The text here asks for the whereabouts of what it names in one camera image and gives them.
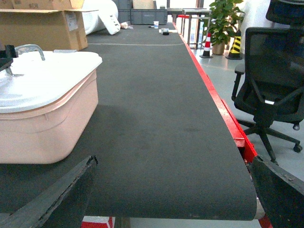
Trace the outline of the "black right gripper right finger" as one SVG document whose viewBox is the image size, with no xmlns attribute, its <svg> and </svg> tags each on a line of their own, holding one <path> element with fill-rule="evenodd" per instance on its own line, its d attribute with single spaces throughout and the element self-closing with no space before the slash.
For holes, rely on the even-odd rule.
<svg viewBox="0 0 304 228">
<path fill-rule="evenodd" d="M 249 170 L 271 226 L 302 228 L 304 181 L 259 155 L 253 158 Z"/>
</svg>

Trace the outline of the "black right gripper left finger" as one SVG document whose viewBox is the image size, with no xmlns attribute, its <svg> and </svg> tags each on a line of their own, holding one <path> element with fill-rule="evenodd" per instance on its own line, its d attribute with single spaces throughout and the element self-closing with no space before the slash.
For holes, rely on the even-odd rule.
<svg viewBox="0 0 304 228">
<path fill-rule="evenodd" d="M 88 156 L 32 201 L 0 221 L 2 228 L 80 228 L 98 161 Z"/>
</svg>

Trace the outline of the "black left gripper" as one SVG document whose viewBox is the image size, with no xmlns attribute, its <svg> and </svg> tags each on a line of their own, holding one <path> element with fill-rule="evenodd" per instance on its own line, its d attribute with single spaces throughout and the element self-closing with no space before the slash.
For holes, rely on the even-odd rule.
<svg viewBox="0 0 304 228">
<path fill-rule="evenodd" d="M 5 45 L 0 50 L 0 70 L 4 70 L 11 66 L 13 59 L 17 57 L 14 45 Z"/>
</svg>

